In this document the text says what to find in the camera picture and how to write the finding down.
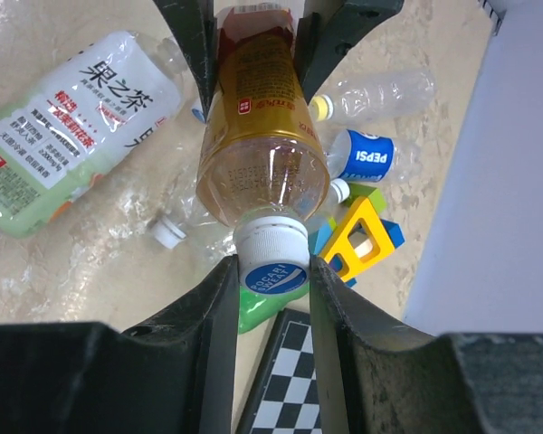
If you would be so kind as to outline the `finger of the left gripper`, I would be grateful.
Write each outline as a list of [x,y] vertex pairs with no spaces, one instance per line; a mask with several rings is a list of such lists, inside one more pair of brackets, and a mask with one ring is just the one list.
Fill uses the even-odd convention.
[[217,21],[213,0],[154,0],[195,79],[204,116],[217,78]]
[[297,73],[304,96],[313,97],[348,52],[403,6],[403,0],[306,1],[297,33]]

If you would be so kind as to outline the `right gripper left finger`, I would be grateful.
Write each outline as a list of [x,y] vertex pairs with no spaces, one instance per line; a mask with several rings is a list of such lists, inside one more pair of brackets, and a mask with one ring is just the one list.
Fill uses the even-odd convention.
[[228,433],[238,261],[141,323],[0,325],[0,433]]

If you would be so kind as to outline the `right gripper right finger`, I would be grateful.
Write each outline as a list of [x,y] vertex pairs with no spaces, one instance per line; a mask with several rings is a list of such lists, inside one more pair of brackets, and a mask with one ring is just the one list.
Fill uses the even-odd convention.
[[543,335],[431,336],[310,263],[326,433],[543,433]]

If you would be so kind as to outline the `amber tea bottle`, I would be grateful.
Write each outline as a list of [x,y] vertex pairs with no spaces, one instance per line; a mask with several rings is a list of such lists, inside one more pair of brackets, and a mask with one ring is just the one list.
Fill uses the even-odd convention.
[[229,7],[220,17],[196,193],[228,227],[265,210],[305,221],[330,179],[295,71],[291,10],[261,2]]

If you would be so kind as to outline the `white blue bottle cap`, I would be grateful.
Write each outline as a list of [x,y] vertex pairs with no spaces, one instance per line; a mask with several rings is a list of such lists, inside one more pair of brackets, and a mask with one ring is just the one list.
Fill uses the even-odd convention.
[[262,296],[289,294],[310,276],[308,232],[280,215],[252,218],[234,230],[241,285]]

